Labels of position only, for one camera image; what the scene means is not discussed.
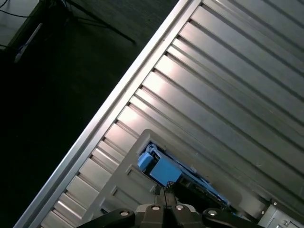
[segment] wire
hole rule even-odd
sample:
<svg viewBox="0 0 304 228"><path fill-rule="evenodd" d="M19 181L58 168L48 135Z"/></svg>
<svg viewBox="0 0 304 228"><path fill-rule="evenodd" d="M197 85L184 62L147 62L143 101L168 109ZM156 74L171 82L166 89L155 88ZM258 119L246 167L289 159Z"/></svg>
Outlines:
<svg viewBox="0 0 304 228"><path fill-rule="evenodd" d="M13 14L13 13L6 12L6 11L1 10L1 9L0 9L0 12L9 14L9 15L12 15L12 16L15 16L15 17L19 17L19 18L32 18L32 17L34 17L34 16L21 16L21 15L17 15L17 14Z"/></svg>
<svg viewBox="0 0 304 228"><path fill-rule="evenodd" d="M2 5L0 5L0 9L8 2L9 0L5 0L4 3L2 3Z"/></svg>
<svg viewBox="0 0 304 228"><path fill-rule="evenodd" d="M121 31L119 31L118 29L116 29L115 27L113 27L112 25L110 25L109 23L106 23L105 21L101 20L100 18L98 18L95 14L87 11L85 8L83 8L82 6L78 5L77 3L73 2L72 0L66 0L70 5L74 6L75 8L77 8L78 10L82 11L83 13L85 13L86 15L88 15L89 17L95 19L96 21L98 21L100 24L104 24L105 26L107 26L109 29L111 29L112 31L116 32L118 35L126 38L128 41L132 42L132 43L136 43L134 39L130 38L129 36L127 36L126 34L122 33Z"/></svg>
<svg viewBox="0 0 304 228"><path fill-rule="evenodd" d="M166 209L168 209L168 205L167 205L167 198L166 198L166 191L165 188L163 187L163 195L165 196L165 201L166 201Z"/></svg>
<svg viewBox="0 0 304 228"><path fill-rule="evenodd" d="M0 47L9 48L9 46L3 45L3 44L0 44Z"/></svg>
<svg viewBox="0 0 304 228"><path fill-rule="evenodd" d="M87 21L90 21L90 22L95 22L95 23L99 23L98 21L96 20L92 20L92 19L88 19L88 18L82 18L82 17L74 17L76 19L80 19L80 20L87 20Z"/></svg>
<svg viewBox="0 0 304 228"><path fill-rule="evenodd" d="M85 24L85 25L91 25L91 26L95 26L95 27L100 27L100 28L106 28L106 29L108 29L109 27L107 27L107 26L102 26L102 25L95 25L95 24L91 24L91 23L86 23L86 22L79 22L79 23L81 23L81 24Z"/></svg>

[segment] gray concrete floor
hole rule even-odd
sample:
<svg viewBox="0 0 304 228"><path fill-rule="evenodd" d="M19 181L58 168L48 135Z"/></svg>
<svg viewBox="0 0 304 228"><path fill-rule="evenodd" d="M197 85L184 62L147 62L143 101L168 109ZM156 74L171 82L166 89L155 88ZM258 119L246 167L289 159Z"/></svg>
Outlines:
<svg viewBox="0 0 304 228"><path fill-rule="evenodd" d="M68 22L10 67L1 227L15 224L176 2L79 2L136 44L107 28Z"/></svg>

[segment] metal bolt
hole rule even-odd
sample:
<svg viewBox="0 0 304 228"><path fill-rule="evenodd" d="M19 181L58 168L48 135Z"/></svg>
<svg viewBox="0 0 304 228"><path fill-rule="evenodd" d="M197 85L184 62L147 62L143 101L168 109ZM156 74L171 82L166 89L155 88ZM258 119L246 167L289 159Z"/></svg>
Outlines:
<svg viewBox="0 0 304 228"><path fill-rule="evenodd" d="M183 207L182 205L177 205L175 208L176 208L177 210L183 210L183 209L184 209L184 207Z"/></svg>
<svg viewBox="0 0 304 228"><path fill-rule="evenodd" d="M120 212L120 215L121 215L121 216L127 216L128 214L129 214L128 211L122 211L122 212Z"/></svg>
<svg viewBox="0 0 304 228"><path fill-rule="evenodd" d="M218 213L215 210L210 210L208 211L208 214L210 214L211 216L216 216Z"/></svg>
<svg viewBox="0 0 304 228"><path fill-rule="evenodd" d="M160 207L157 207L157 206L152 207L152 210L159 210L159 209L160 209Z"/></svg>

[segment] black cord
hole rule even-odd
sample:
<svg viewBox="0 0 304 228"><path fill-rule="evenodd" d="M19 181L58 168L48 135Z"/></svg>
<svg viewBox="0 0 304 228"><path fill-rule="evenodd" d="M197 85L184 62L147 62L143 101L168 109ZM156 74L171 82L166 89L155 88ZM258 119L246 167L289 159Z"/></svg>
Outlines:
<svg viewBox="0 0 304 228"><path fill-rule="evenodd" d="M92 20L92 19L88 19L88 18L82 18L82 17L74 17L76 19L79 19L79 20L87 20L87 21L90 21L90 22L95 22L95 23L99 23L98 21L96 20Z"/></svg>
<svg viewBox="0 0 304 228"><path fill-rule="evenodd" d="M167 198L166 198L166 191L165 188L163 187L163 195L165 196L165 201L166 201L166 209L168 209L168 205L167 205Z"/></svg>
<svg viewBox="0 0 304 228"><path fill-rule="evenodd" d="M0 9L0 12L9 14L9 15L12 15L12 16L15 16L15 17L19 17L19 18L32 18L32 17L34 17L34 16L21 16L21 15L17 15L17 14L13 14L13 13L9 13L9 12L3 11L1 9Z"/></svg>
<svg viewBox="0 0 304 228"><path fill-rule="evenodd" d="M2 5L0 5L0 9L8 2L9 0L5 0Z"/></svg>
<svg viewBox="0 0 304 228"><path fill-rule="evenodd" d="M86 23L86 22L80 22L79 21L79 23L80 24L85 24L85 25L91 25L91 26L95 26L95 27L100 27L100 28L106 28L106 29L108 29L109 27L107 27L107 26L103 26L103 25L95 25L95 24L91 24L91 23Z"/></svg>
<svg viewBox="0 0 304 228"><path fill-rule="evenodd" d="M0 47L9 48L9 46L3 45L3 44L0 44Z"/></svg>
<svg viewBox="0 0 304 228"><path fill-rule="evenodd" d="M107 26L109 29L111 29L112 31L116 32L117 34L119 34L120 36L126 38L127 40L131 41L132 43L136 43L134 39L128 37L126 34L122 33L121 31L119 31L118 29L116 29L115 27L113 27L112 25L110 25L109 23L101 20L100 18L98 18L95 14L87 11L85 8L83 8L82 6L78 5L77 3L73 2L72 0L66 0L71 6L74 6L76 9L84 12L86 15L88 15L89 17L95 19L98 23L103 24L105 26Z"/></svg>

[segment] dark background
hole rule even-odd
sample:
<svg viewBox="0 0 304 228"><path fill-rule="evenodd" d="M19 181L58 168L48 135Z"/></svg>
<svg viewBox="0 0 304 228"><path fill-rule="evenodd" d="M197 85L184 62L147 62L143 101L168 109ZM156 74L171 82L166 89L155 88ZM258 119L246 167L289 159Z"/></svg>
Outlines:
<svg viewBox="0 0 304 228"><path fill-rule="evenodd" d="M83 4L136 44L52 7L20 62L1 54L1 227L14 226L176 2Z"/></svg>

